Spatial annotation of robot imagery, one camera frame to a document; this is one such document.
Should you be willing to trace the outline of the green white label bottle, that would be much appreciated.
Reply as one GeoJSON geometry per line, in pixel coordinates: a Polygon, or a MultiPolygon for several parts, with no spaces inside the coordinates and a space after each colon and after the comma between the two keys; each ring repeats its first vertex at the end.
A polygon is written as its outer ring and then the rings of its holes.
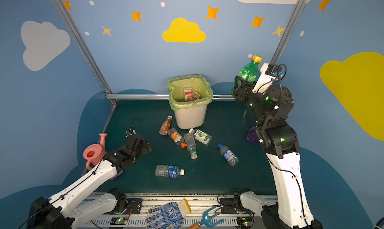
{"type": "Polygon", "coordinates": [[[189,133],[191,133],[195,140],[197,140],[198,142],[201,142],[202,144],[204,144],[205,146],[208,146],[211,141],[212,141],[212,136],[199,130],[199,129],[193,129],[191,128],[189,130],[189,133]]]}

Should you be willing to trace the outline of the orange label clear bottle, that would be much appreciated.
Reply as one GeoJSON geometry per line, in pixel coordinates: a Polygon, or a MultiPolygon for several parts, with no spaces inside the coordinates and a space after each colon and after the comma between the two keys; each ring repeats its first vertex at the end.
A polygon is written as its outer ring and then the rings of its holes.
{"type": "Polygon", "coordinates": [[[183,149],[187,146],[184,137],[181,136],[175,128],[171,128],[168,132],[168,135],[176,145],[181,146],[183,149]]]}

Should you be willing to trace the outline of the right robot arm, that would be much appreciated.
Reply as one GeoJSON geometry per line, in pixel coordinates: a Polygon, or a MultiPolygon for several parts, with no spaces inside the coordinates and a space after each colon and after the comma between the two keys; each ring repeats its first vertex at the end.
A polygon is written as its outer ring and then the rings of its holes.
{"type": "Polygon", "coordinates": [[[308,205],[300,169],[297,133],[286,122],[294,107],[291,92],[270,82],[265,92],[253,92],[255,83],[235,78],[233,97],[247,105],[255,120],[255,131],[271,166],[278,200],[267,202],[251,191],[237,197],[241,206],[262,218],[267,229],[321,229],[308,205]]]}

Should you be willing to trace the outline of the brown Nescafe coffee bottle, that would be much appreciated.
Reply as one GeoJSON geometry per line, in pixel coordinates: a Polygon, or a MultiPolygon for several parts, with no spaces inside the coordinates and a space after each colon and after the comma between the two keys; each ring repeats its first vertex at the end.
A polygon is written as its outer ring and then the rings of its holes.
{"type": "Polygon", "coordinates": [[[162,136],[166,136],[169,133],[170,127],[171,127],[171,122],[172,122],[173,117],[168,116],[167,119],[164,121],[162,124],[159,134],[162,136]]]}

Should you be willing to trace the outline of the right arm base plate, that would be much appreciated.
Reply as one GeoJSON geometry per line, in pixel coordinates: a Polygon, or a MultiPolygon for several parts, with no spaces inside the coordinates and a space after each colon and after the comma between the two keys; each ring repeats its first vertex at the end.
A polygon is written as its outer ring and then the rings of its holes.
{"type": "Polygon", "coordinates": [[[239,210],[236,208],[236,204],[233,198],[219,198],[220,209],[219,212],[221,214],[238,214],[239,210]]]}

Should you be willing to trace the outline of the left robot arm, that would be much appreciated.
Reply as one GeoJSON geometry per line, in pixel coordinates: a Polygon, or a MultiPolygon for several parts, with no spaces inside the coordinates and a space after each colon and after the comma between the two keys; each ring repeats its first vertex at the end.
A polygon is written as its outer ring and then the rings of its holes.
{"type": "Polygon", "coordinates": [[[105,213],[124,213],[128,208],[127,197],[116,189],[110,190],[100,199],[84,205],[81,203],[99,186],[134,165],[139,156],[151,151],[149,140],[136,134],[128,135],[120,149],[107,153],[76,182],[48,199],[36,199],[24,225],[28,229],[77,229],[105,213]]]}

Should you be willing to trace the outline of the blue label clear bottle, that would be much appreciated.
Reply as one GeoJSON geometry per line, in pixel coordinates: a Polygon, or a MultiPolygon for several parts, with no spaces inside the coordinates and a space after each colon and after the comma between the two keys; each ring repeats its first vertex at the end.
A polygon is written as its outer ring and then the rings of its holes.
{"type": "Polygon", "coordinates": [[[178,166],[157,165],[155,170],[155,176],[157,177],[177,178],[184,175],[185,170],[180,169],[178,166]]]}

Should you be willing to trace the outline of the green plastic bottle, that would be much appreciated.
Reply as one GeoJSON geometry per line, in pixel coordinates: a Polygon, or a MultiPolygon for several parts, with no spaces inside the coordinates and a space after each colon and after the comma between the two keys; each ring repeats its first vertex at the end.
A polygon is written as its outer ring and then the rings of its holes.
{"type": "Polygon", "coordinates": [[[251,62],[240,70],[238,76],[247,82],[253,83],[258,76],[259,63],[262,62],[262,59],[262,57],[254,55],[251,62]]]}

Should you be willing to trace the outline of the pink label square bottle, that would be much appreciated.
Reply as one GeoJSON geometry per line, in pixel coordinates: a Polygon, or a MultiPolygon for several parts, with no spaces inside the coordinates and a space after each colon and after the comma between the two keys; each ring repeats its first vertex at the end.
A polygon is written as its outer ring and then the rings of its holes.
{"type": "Polygon", "coordinates": [[[193,93],[192,87],[184,87],[185,101],[192,101],[191,94],[193,93]]]}

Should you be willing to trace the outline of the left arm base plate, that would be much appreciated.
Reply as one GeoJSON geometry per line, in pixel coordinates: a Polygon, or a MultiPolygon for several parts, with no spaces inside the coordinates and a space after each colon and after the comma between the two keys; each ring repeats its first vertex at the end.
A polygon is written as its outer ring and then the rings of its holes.
{"type": "Polygon", "coordinates": [[[118,202],[115,209],[105,215],[139,215],[142,208],[143,199],[126,199],[118,202]]]}

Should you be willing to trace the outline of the clear bottle white label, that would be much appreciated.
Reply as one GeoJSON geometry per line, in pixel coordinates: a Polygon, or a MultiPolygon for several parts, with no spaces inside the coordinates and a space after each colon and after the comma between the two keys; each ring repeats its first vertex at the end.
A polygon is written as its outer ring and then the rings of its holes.
{"type": "Polygon", "coordinates": [[[187,150],[190,153],[191,159],[195,160],[198,158],[196,151],[196,142],[192,133],[187,133],[184,135],[185,143],[187,145],[187,150]]]}

